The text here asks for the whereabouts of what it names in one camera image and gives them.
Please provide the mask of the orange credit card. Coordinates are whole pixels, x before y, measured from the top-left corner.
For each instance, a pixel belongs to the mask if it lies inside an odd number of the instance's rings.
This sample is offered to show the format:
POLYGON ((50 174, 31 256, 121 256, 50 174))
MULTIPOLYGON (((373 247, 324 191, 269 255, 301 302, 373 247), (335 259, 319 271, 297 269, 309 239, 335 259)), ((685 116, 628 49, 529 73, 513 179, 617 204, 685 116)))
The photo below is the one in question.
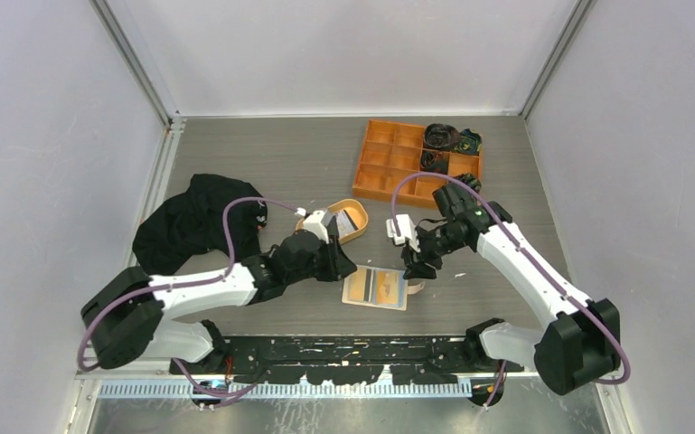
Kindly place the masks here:
POLYGON ((359 267, 345 281, 345 298, 350 302, 369 303, 373 291, 373 269, 359 267))

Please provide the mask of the beige leather card holder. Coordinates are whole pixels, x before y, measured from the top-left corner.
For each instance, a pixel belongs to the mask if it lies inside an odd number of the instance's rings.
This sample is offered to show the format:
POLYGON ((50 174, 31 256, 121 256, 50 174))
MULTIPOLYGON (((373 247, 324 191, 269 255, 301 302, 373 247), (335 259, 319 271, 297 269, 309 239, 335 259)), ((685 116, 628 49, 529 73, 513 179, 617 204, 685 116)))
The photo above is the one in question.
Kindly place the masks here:
POLYGON ((409 296, 422 291, 426 281, 407 280, 403 275, 403 270, 359 266, 343 282, 342 302, 406 311, 409 296))

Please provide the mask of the yellow oval tray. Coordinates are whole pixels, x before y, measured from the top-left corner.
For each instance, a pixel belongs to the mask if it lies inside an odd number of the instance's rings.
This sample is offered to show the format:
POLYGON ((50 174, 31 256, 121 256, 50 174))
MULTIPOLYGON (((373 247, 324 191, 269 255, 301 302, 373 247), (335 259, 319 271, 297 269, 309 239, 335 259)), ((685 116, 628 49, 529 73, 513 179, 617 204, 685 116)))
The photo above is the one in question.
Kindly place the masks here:
POLYGON ((360 202, 355 199, 343 199, 326 208, 304 214, 296 225, 296 230, 312 231, 324 240, 330 223, 334 223, 338 240, 344 243, 363 235, 368 226, 369 216, 360 202))

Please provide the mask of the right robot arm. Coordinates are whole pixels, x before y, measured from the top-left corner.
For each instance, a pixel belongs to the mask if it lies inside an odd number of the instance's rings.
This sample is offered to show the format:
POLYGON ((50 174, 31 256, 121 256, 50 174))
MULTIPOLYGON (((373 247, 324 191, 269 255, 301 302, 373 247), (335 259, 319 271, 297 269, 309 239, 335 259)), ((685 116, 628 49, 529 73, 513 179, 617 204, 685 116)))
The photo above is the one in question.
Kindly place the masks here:
POLYGON ((540 324, 526 329, 492 318, 465 332, 464 352, 476 371, 499 361, 537 372, 565 395, 590 383, 624 382, 630 363, 620 343, 620 315, 608 299, 593 300, 564 279, 522 235, 500 204, 459 183, 433 192, 441 223, 425 230, 393 213, 388 237, 401 248, 406 279, 434 279, 445 255, 468 248, 490 262, 528 303, 540 324))

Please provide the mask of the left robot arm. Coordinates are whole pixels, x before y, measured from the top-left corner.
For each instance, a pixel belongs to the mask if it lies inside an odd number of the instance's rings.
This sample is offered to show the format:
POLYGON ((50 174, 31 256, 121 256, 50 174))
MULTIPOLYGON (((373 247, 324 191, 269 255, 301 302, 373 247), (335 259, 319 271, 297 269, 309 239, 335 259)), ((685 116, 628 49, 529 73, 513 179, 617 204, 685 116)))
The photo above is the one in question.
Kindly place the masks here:
POLYGON ((322 241, 305 230, 220 270, 156 276, 139 266, 126 268, 80 311, 86 332, 78 366, 84 372, 113 370, 153 354, 216 373, 228 359, 217 326, 183 324, 180 317, 267 302, 303 280, 338 282, 356 270, 337 236, 322 241))

